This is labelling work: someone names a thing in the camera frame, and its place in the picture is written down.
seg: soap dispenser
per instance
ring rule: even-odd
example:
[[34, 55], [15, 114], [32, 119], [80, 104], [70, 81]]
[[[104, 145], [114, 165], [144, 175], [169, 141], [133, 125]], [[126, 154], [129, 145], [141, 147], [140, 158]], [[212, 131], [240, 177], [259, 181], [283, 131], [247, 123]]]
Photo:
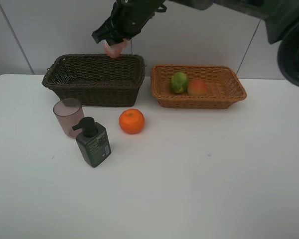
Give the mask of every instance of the soap dispenser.
[[80, 122], [72, 128], [73, 130], [82, 129], [82, 132], [76, 136], [76, 142], [84, 160], [91, 167], [97, 167], [111, 154], [105, 127], [94, 122], [92, 117], [82, 118]]

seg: pump nozzle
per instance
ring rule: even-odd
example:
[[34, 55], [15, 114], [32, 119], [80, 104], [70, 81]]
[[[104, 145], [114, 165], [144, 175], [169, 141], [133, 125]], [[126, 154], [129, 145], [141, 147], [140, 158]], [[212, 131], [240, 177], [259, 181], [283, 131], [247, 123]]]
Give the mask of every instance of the pump nozzle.
[[88, 138], [91, 138], [98, 133], [92, 117], [84, 117], [77, 125], [72, 127], [73, 130], [78, 130], [80, 128], [82, 129], [83, 135]]

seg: red-yellow fruit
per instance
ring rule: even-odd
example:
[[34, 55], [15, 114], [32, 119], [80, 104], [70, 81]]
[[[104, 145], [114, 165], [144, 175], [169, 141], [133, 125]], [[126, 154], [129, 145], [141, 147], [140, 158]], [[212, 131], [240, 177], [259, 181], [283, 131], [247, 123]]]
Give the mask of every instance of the red-yellow fruit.
[[189, 96], [204, 96], [207, 94], [206, 82], [196, 79], [189, 82], [187, 92]]

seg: light brown wicker basket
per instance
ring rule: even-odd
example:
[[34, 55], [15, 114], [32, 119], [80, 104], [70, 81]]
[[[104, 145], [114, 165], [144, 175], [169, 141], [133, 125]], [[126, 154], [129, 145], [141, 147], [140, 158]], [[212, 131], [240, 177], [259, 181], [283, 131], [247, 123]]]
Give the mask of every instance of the light brown wicker basket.
[[[175, 72], [185, 73], [189, 81], [201, 79], [207, 83], [205, 96], [176, 94], [170, 80]], [[159, 104], [167, 108], [226, 109], [247, 97], [237, 75], [226, 66], [155, 65], [151, 71], [151, 92]]]

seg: dark brown wicker basket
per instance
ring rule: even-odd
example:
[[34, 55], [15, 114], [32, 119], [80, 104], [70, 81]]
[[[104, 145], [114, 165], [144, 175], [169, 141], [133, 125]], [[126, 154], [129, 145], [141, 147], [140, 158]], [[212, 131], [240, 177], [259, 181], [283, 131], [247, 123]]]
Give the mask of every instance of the dark brown wicker basket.
[[145, 77], [141, 56], [71, 54], [55, 60], [43, 86], [62, 100], [76, 98], [84, 106], [130, 107], [135, 104]]

